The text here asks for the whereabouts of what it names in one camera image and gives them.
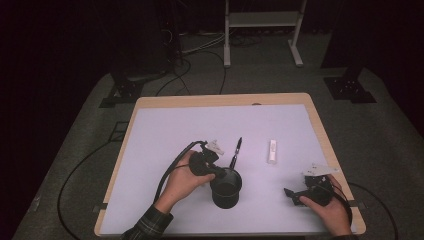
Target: hand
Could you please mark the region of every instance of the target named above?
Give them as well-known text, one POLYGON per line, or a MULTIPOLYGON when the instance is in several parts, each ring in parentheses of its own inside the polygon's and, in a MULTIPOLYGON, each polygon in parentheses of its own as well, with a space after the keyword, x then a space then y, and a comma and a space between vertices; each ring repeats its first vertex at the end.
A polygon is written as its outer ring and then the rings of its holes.
POLYGON ((159 211, 169 213, 178 201, 190 195, 198 186, 215 178, 215 174, 195 176, 191 172, 188 164, 193 153, 194 151, 192 150, 188 151, 178 162, 176 168, 169 174, 165 190, 154 204, 159 211))
MULTIPOLYGON (((328 175, 328 177, 330 178, 333 186, 335 186, 334 192, 342 196, 342 193, 340 192, 342 189, 340 183, 332 175, 328 175)), ((352 234, 346 210, 343 204, 335 197, 333 197, 330 203, 325 207, 305 196, 301 196, 299 200, 320 216, 328 231, 330 231, 333 236, 352 234)))

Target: black mug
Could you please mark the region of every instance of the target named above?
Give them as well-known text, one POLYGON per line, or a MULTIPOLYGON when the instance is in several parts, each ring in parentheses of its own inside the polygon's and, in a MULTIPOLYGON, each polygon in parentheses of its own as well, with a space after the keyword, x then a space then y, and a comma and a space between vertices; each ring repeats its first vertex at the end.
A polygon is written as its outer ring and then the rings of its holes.
POLYGON ((242 186, 240 174, 232 168, 223 168, 224 177, 216 177, 210 182, 212 200, 216 206, 229 209, 234 207, 239 200, 239 192, 242 186))

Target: pen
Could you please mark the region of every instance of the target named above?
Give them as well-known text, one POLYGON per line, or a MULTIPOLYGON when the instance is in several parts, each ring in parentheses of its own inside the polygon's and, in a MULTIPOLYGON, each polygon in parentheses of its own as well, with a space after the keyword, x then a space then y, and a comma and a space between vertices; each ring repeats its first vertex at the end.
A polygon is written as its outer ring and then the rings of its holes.
POLYGON ((233 159, 231 160, 231 163, 230 163, 231 169, 234 169, 234 166, 236 165, 237 155, 238 155, 238 152, 240 151, 241 141, 242 141, 242 138, 240 137, 240 139, 237 143, 236 153, 234 154, 234 157, 233 157, 233 159))

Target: gray carpet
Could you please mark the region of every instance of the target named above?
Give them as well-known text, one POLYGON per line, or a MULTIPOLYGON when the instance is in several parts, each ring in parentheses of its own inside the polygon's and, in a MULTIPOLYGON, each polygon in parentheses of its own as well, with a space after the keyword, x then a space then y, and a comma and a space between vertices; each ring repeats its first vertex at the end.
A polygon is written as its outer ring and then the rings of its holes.
MULTIPOLYGON (((330 35, 300 35, 298 48, 303 68, 295 67, 287 39, 287 35, 263 36, 259 44, 232 48, 232 66, 226 70, 222 94, 310 94, 347 180, 381 198, 396 221, 399 239, 423 239, 422 137, 392 100, 382 80, 367 69, 362 71, 359 81, 377 103, 352 104, 332 99, 323 78, 340 76, 344 69, 320 69, 330 35)), ((186 36, 184 48, 210 40, 186 36)), ((221 56, 223 52, 222 46, 208 51, 221 56)), ((224 77, 221 60, 211 53, 198 53, 185 59, 191 63, 191 69, 182 77, 189 91, 181 80, 175 80, 159 95, 219 94, 224 77)), ((182 74, 186 69, 187 64, 176 71, 182 74)), ((173 78, 169 74, 148 82, 142 96, 155 96, 173 78)), ((63 220, 78 238, 98 239, 93 233, 96 206, 103 201, 121 143, 111 142, 85 157, 108 142, 116 122, 129 121, 134 107, 134 104, 118 104, 114 108, 99 108, 112 85, 110 75, 99 79, 39 190, 38 207, 31 208, 24 217, 14 239, 73 239, 59 221, 56 204, 63 183, 77 166, 61 198, 63 220)), ((355 186, 351 189, 355 198, 367 207, 361 211, 367 231, 360 239, 393 239, 394 230, 382 205, 364 190, 355 186)), ((306 239, 328 239, 328 236, 306 239)))

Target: wooden table edge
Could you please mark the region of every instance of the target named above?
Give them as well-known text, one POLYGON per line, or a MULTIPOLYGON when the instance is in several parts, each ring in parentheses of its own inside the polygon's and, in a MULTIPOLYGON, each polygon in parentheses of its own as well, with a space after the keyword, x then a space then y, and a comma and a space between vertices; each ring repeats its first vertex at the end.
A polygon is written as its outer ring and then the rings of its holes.
MULTIPOLYGON (((141 97, 137 100, 134 111, 131 115, 131 120, 128 125, 127 132, 130 132, 132 125, 137 115, 137 109, 140 108, 179 108, 179 107, 214 107, 214 106, 243 106, 243 105, 279 105, 279 104, 303 104, 309 114, 309 118, 318 141, 323 150, 324 156, 329 166, 341 169, 337 160, 336 154, 333 151, 330 140, 322 125, 321 119, 312 101, 312 98, 307 93, 266 93, 266 94, 228 94, 228 95, 199 95, 199 96, 169 96, 169 97, 141 97)), ((109 182, 103 203, 108 203, 110 195, 115 184, 116 176, 122 161, 125 146, 128 142, 128 134, 125 135, 121 150, 118 155, 111 180, 109 182)), ((343 192, 348 200, 354 200, 352 192, 343 174, 333 174, 343 188, 343 192)), ((101 236, 100 228, 106 210, 102 209, 99 212, 94 233, 101 236)), ((363 234, 366 231, 366 225, 358 207, 352 207, 353 223, 356 226, 355 234, 363 234)))

